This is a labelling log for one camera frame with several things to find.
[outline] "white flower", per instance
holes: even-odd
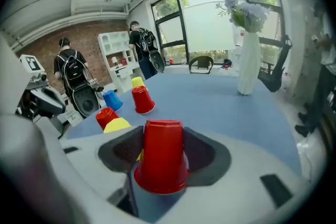
[[[234,7],[238,4],[238,0],[224,0],[224,5],[231,12]]]

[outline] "brick wall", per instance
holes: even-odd
[[[89,64],[89,70],[93,77],[97,79],[98,84],[104,86],[112,81],[101,54],[97,37],[100,33],[127,30],[126,20],[77,24],[36,40],[17,52],[17,56],[20,57],[22,54],[36,56],[48,74],[50,85],[60,93],[64,93],[62,82],[57,81],[54,76],[54,58],[59,53],[59,40],[67,37],[71,41],[71,48],[84,55]]]

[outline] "chair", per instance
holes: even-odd
[[[197,69],[201,68],[207,68],[209,71],[208,73],[202,73],[202,72],[192,72],[191,66],[194,62],[197,61]],[[192,59],[189,63],[189,72],[190,74],[210,74],[212,67],[214,66],[214,60],[210,56],[198,56],[194,59]]]
[[[272,74],[270,70],[270,65],[268,67],[267,73],[265,73],[263,70],[259,71],[258,79],[260,79],[262,83],[267,87],[267,89],[271,92],[276,92],[281,87],[282,73],[285,69],[283,68],[283,65],[286,61],[288,52],[292,47],[292,42],[287,35],[285,35],[284,40],[285,42],[283,42],[284,44],[282,46],[278,62],[274,66]]]

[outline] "table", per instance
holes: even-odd
[[[301,176],[289,124],[261,81],[249,96],[237,92],[238,79],[234,77],[159,73],[145,85],[155,102],[148,114],[135,112],[131,91],[120,96],[124,105],[117,114],[132,126],[144,125],[150,119],[179,120],[193,129],[253,143]],[[70,130],[68,138],[101,133],[93,114]]]

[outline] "red plastic cup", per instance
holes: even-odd
[[[138,86],[132,90],[133,100],[135,104],[135,111],[139,114],[146,114],[152,111],[155,103],[149,96],[145,86]]]
[[[155,194],[172,194],[185,188],[188,170],[183,154],[182,123],[146,122],[143,154],[135,181]]]
[[[96,120],[103,130],[105,129],[108,123],[110,123],[112,120],[116,118],[119,118],[119,116],[109,106],[107,108],[103,108],[96,115]]]

